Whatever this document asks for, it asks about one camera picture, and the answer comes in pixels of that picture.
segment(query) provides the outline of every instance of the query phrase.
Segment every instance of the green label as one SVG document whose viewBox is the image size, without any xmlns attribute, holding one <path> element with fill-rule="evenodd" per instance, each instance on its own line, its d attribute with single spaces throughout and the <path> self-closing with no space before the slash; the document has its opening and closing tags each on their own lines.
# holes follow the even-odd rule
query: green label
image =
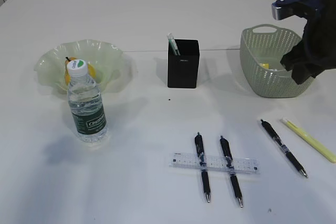
<svg viewBox="0 0 336 224">
<path fill-rule="evenodd" d="M 81 134 L 92 135 L 100 132 L 106 125 L 104 108 L 101 108 L 92 115 L 72 114 L 77 131 Z"/>
<path fill-rule="evenodd" d="M 80 61 L 78 62 L 77 67 L 81 67 L 81 66 L 83 66 L 83 64 L 84 64 L 84 62 L 83 62 L 82 60 L 80 60 Z"/>
</svg>

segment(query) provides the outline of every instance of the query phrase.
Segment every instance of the ruler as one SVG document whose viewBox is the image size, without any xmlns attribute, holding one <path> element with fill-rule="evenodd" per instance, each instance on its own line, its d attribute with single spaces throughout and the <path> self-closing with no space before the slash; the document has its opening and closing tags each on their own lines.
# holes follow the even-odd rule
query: ruler
<svg viewBox="0 0 336 224">
<path fill-rule="evenodd" d="M 202 166 L 200 165 L 200 162 L 199 157 L 191 153 L 174 153 L 170 156 L 170 166 L 172 167 L 201 169 Z M 206 168 L 208 170 L 236 173 L 260 173 L 259 164 L 256 159 L 234 158 L 232 160 L 234 169 L 228 167 L 225 157 L 204 156 L 204 162 L 206 162 Z"/>
</svg>

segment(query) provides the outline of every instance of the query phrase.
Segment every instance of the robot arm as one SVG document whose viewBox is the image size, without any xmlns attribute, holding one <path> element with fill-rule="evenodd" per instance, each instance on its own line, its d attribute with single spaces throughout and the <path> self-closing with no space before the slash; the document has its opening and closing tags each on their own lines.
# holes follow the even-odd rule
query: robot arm
<svg viewBox="0 0 336 224">
<path fill-rule="evenodd" d="M 336 68 L 336 0 L 277 0 L 272 14 L 277 20 L 293 15 L 307 20 L 302 40 L 280 61 L 297 84 Z"/>
</svg>

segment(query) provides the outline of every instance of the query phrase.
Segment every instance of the white table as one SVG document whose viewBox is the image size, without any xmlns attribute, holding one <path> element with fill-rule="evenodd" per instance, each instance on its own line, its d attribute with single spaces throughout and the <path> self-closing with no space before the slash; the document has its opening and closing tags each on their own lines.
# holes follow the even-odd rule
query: white table
<svg viewBox="0 0 336 224">
<path fill-rule="evenodd" d="M 202 50 L 239 48 L 242 30 L 269 23 L 302 34 L 298 17 L 277 22 L 275 0 L 8 0 L 0 10 L 0 47 L 17 40 L 49 50 L 96 39 L 124 51 L 166 51 L 166 35 L 198 39 Z"/>
</svg>

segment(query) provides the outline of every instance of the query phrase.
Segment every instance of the yellow highlighter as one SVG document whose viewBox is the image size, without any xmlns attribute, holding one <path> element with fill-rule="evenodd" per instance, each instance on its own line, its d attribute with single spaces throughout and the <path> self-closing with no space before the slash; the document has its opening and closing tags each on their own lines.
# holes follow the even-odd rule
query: yellow highlighter
<svg viewBox="0 0 336 224">
<path fill-rule="evenodd" d="M 323 144 L 309 135 L 304 129 L 297 127 L 295 124 L 288 121 L 286 118 L 282 118 L 281 122 L 289 127 L 292 131 L 294 131 L 297 135 L 299 135 L 303 140 L 305 140 L 308 144 L 310 144 L 315 150 L 321 153 L 327 160 L 332 163 L 336 163 L 336 156 L 328 150 Z"/>
</svg>

